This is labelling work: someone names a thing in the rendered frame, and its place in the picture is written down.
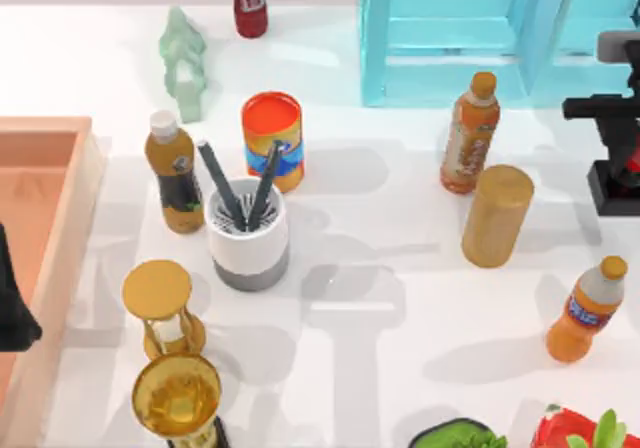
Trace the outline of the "dark grey pen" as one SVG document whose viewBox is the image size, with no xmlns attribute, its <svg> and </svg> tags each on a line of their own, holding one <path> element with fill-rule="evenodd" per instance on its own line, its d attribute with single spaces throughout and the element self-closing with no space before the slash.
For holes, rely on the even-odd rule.
<svg viewBox="0 0 640 448">
<path fill-rule="evenodd" d="M 233 192 L 229 181 L 226 178 L 211 145 L 207 141 L 200 141 L 198 144 L 199 153 L 206 165 L 209 174 L 217 187 L 219 195 L 229 212 L 233 224 L 236 229 L 244 232 L 246 229 L 246 221 L 242 212 L 239 199 Z"/>
<path fill-rule="evenodd" d="M 257 230 L 260 226 L 260 219 L 265 210 L 266 201 L 280 163 L 281 151 L 282 142 L 279 140 L 274 141 L 270 148 L 267 163 L 261 175 L 260 182 L 255 192 L 254 201 L 247 218 L 247 228 L 250 232 Z"/>
</svg>

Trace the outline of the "white and grey pen holder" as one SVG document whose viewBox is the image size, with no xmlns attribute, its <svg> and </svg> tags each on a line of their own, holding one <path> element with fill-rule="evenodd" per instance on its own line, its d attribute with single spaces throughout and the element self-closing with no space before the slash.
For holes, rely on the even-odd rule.
<svg viewBox="0 0 640 448">
<path fill-rule="evenodd" d="M 289 263 L 289 225 L 284 197 L 272 187 L 259 227 L 238 230 L 217 189 L 204 201 L 208 248 L 219 278 L 239 291 L 257 292 L 275 285 Z"/>
</svg>

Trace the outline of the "orange and blue can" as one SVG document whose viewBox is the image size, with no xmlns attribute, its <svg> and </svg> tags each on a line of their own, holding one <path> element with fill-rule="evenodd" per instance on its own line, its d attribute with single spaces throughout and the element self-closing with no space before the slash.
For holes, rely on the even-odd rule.
<svg viewBox="0 0 640 448">
<path fill-rule="evenodd" d="M 274 184 L 282 193 L 294 190 L 304 177 L 302 110 L 297 100 L 284 92 L 258 93 L 244 103 L 241 124 L 248 173 L 260 176 L 272 143 L 281 141 L 283 154 Z"/>
</svg>

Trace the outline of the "brown bottle with white cap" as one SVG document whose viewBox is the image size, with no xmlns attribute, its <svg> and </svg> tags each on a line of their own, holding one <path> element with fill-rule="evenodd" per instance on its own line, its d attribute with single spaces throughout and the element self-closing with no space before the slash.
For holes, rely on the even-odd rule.
<svg viewBox="0 0 640 448">
<path fill-rule="evenodd" d="M 195 147 L 171 112 L 160 110 L 150 116 L 145 155 L 158 181 L 168 228 L 178 234 L 198 231 L 204 224 L 204 211 L 194 171 Z"/>
</svg>

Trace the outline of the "orange tea bottle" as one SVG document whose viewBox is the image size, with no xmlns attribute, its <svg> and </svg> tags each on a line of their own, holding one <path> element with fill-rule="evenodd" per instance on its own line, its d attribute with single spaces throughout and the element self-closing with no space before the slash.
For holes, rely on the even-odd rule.
<svg viewBox="0 0 640 448">
<path fill-rule="evenodd" d="M 472 192 L 484 169 L 489 147 L 500 119 L 495 96 L 497 78 L 477 72 L 455 102 L 449 137 L 440 168 L 440 181 L 452 193 Z"/>
</svg>

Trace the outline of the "golden brown cylinder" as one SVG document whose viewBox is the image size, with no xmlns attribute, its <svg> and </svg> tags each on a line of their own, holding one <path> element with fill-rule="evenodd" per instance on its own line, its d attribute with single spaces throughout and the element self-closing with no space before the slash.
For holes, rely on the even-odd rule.
<svg viewBox="0 0 640 448">
<path fill-rule="evenodd" d="M 461 247 L 481 268 L 497 268 L 510 258 L 534 195 L 531 178 L 521 169 L 499 164 L 479 176 Z"/>
</svg>

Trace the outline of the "golden hourglass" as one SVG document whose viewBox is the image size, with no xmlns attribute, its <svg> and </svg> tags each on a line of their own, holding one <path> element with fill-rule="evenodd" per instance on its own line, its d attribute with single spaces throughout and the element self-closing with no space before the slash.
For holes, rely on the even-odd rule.
<svg viewBox="0 0 640 448">
<path fill-rule="evenodd" d="M 206 333 L 188 307 L 190 274 L 171 260 L 148 260 L 126 276 L 122 287 L 127 311 L 143 323 L 143 346 L 151 360 L 171 353 L 202 352 Z"/>
</svg>

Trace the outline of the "red bottle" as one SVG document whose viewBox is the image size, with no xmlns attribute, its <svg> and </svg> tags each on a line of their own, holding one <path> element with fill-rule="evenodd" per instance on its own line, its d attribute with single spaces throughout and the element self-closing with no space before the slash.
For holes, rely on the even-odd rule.
<svg viewBox="0 0 640 448">
<path fill-rule="evenodd" d="M 258 38 L 268 27 L 266 0 L 233 0 L 236 30 L 244 38 Z"/>
</svg>

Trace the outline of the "pale green figurine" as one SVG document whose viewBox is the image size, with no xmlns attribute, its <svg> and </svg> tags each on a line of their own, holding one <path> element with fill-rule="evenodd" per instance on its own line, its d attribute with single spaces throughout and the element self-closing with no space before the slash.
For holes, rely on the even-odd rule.
<svg viewBox="0 0 640 448">
<path fill-rule="evenodd" d="M 202 34 L 184 11 L 179 6 L 172 6 L 159 39 L 159 54 L 164 63 L 165 90 L 176 101 L 183 123 L 197 123 L 203 119 L 201 101 L 207 89 L 206 49 Z"/>
</svg>

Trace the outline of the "light blue rack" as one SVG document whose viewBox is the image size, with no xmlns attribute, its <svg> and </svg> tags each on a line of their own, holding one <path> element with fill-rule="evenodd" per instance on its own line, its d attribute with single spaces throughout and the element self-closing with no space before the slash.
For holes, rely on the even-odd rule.
<svg viewBox="0 0 640 448">
<path fill-rule="evenodd" d="M 448 107 L 480 71 L 505 107 L 626 93 L 629 66 L 598 39 L 640 35 L 640 0 L 359 0 L 358 15 L 369 107 Z"/>
</svg>

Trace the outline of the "gold trophy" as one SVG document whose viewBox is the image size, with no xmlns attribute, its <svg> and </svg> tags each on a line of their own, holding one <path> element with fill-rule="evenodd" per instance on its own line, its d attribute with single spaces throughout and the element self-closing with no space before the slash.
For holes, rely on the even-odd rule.
<svg viewBox="0 0 640 448">
<path fill-rule="evenodd" d="M 140 425 L 171 448 L 221 448 L 216 427 L 221 394 L 213 364 L 197 354 L 172 353 L 145 366 L 131 402 Z"/>
</svg>

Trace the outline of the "black plant pot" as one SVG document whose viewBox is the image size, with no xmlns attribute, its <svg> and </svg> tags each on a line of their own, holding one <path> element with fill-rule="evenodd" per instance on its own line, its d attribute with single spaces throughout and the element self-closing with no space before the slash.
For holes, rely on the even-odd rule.
<svg viewBox="0 0 640 448">
<path fill-rule="evenodd" d="M 508 448 L 508 441 L 481 422 L 455 418 L 421 431 L 407 448 Z"/>
</svg>

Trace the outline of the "salmon-coloured box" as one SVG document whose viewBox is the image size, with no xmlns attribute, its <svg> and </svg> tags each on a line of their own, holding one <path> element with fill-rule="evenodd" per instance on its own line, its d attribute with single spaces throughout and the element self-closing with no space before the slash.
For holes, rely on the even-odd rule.
<svg viewBox="0 0 640 448">
<path fill-rule="evenodd" d="M 0 448 L 37 448 L 105 160 L 90 118 L 0 116 L 0 223 L 20 292 L 43 329 L 0 353 Z"/>
</svg>

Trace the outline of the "orange soda bottle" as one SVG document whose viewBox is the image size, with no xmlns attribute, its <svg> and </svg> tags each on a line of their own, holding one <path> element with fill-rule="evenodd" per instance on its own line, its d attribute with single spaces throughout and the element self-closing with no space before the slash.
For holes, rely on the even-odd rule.
<svg viewBox="0 0 640 448">
<path fill-rule="evenodd" d="M 561 316 L 545 337 L 552 358 L 568 364 L 588 353 L 593 338 L 609 323 L 624 299 L 627 271 L 622 257 L 610 255 L 577 279 Z"/>
</svg>

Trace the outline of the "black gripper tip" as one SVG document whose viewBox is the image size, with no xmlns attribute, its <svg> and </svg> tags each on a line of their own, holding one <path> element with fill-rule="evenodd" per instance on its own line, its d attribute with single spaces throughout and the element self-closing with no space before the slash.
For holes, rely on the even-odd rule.
<svg viewBox="0 0 640 448">
<path fill-rule="evenodd" d="M 6 231 L 0 223 L 0 352 L 26 352 L 42 334 L 18 288 Z"/>
</svg>

